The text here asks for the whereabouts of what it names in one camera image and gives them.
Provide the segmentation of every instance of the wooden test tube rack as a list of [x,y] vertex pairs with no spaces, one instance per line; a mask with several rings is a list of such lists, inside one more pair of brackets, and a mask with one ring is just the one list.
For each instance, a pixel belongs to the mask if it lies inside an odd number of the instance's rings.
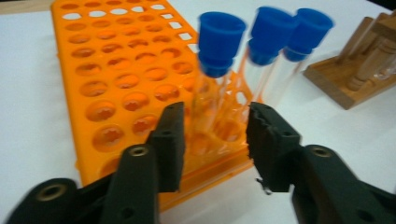
[[[375,70],[382,59],[394,57],[396,53],[395,12],[381,13],[375,20],[363,19],[338,56],[309,65],[304,75],[344,109],[395,86],[394,75],[380,80],[374,73],[367,73]],[[381,59],[373,60],[376,55]]]

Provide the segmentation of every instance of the test tube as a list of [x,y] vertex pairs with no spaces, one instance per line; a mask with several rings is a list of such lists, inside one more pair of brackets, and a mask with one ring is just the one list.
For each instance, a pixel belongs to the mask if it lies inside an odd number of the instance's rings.
[[311,8],[298,9],[294,18],[298,26],[288,45],[283,48],[273,74],[260,92],[262,100],[272,107],[277,107],[292,81],[304,67],[306,58],[333,27],[333,22],[327,15]]
[[[226,13],[206,12],[201,15],[198,40],[200,74],[193,88],[190,138],[211,132],[224,101],[230,67],[245,29],[243,21]],[[191,150],[193,154],[202,155],[207,148],[194,141]]]
[[250,32],[251,39],[247,43],[238,73],[231,77],[228,88],[232,96],[230,98],[235,99],[237,103],[227,102],[228,104],[221,109],[222,117],[228,115],[246,122],[250,102],[258,100],[258,92],[265,85],[273,69],[272,63],[279,51],[289,42],[296,26],[295,19],[285,11],[273,7],[258,8]]

